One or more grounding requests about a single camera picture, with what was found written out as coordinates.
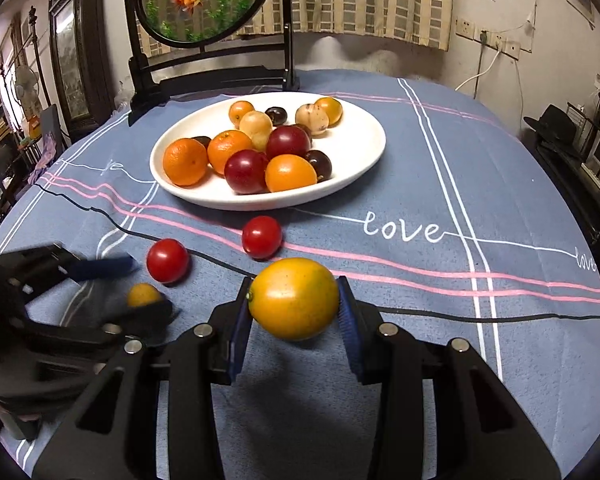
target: red fruit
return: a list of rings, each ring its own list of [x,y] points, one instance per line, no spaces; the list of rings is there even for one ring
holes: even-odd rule
[[[151,246],[146,255],[146,269],[160,283],[173,283],[189,269],[189,253],[177,240],[165,238]]]
[[[260,193],[267,189],[264,170],[267,156],[255,150],[241,150],[229,157],[224,166],[224,178],[236,193]]]
[[[278,155],[304,156],[311,149],[311,141],[307,134],[297,126],[279,126],[267,141],[267,158],[271,160]]]
[[[254,260],[270,258],[282,245],[282,228],[270,216],[256,216],[242,229],[242,248]]]

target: metal screw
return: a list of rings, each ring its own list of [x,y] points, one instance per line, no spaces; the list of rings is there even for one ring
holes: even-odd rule
[[[470,345],[466,339],[456,337],[455,339],[451,340],[451,348],[458,352],[466,352],[470,348]]]
[[[138,339],[132,339],[125,343],[125,352],[128,354],[137,354],[142,350],[142,343]]]
[[[392,336],[398,333],[398,327],[393,323],[382,323],[382,325],[378,327],[378,332],[385,336]]]
[[[207,337],[212,335],[214,328],[209,323],[200,323],[193,327],[193,333],[198,337]]]
[[[116,325],[113,323],[105,323],[102,326],[102,329],[107,333],[107,334],[119,334],[122,332],[122,327],[120,325]]]

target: curtain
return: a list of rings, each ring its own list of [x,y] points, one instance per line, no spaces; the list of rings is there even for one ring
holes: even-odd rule
[[[232,38],[279,34],[281,0],[266,0],[253,19]],[[294,31],[330,32],[393,38],[448,50],[452,0],[292,0]],[[172,49],[151,38],[136,20],[147,57]]]

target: round frame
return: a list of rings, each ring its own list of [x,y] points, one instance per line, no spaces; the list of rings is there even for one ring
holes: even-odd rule
[[[254,17],[255,13],[258,12],[264,2],[265,0],[254,0],[251,4],[251,7],[231,27],[225,29],[219,34],[216,34],[215,36],[212,36],[211,38],[205,38],[204,40],[200,41],[178,41],[165,38],[149,26],[149,21],[146,13],[144,12],[144,7],[141,4],[141,0],[134,0],[134,7],[136,9],[136,15],[138,16],[138,22],[140,22],[142,28],[144,28],[147,34],[154,38],[154,40],[173,48],[199,48],[215,43],[216,41],[224,40],[224,38],[232,35],[239,28],[242,28],[251,18]]]

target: cherry tomato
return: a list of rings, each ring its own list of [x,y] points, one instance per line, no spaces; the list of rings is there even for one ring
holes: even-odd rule
[[[165,238],[149,249],[146,268],[156,282],[173,283],[186,274],[189,261],[189,253],[179,241]]]
[[[270,216],[256,216],[242,229],[242,248],[254,260],[270,258],[282,245],[282,228]]]

